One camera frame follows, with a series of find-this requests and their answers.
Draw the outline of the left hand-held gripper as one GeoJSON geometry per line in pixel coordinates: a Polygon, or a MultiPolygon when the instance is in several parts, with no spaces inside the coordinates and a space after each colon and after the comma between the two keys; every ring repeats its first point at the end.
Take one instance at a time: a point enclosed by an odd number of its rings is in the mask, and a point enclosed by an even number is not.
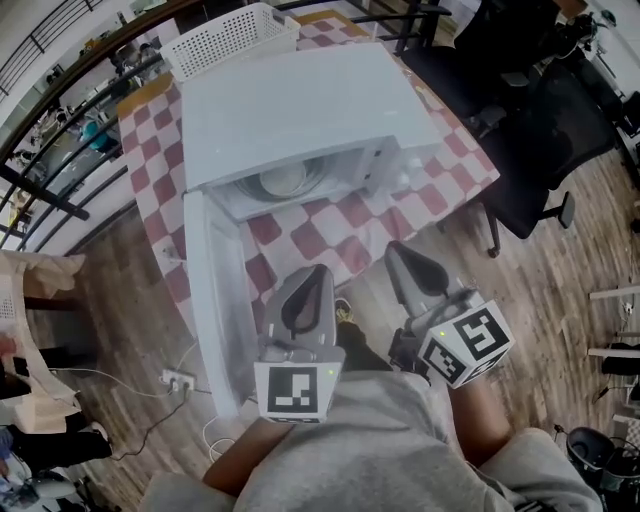
{"type": "Polygon", "coordinates": [[[334,284],[325,265],[288,276],[267,301],[254,363],[262,418],[275,423],[326,420],[345,351],[336,345],[334,284]]]}

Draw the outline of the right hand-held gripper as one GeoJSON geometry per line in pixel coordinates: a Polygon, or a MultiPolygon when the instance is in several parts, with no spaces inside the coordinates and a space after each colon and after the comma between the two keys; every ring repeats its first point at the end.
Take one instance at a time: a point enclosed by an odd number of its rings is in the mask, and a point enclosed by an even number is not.
{"type": "Polygon", "coordinates": [[[391,363],[400,370],[456,389],[493,368],[513,347],[497,303],[469,288],[449,296],[449,274],[438,261],[403,243],[389,243],[384,263],[396,299],[410,317],[389,349],[391,363]]]}

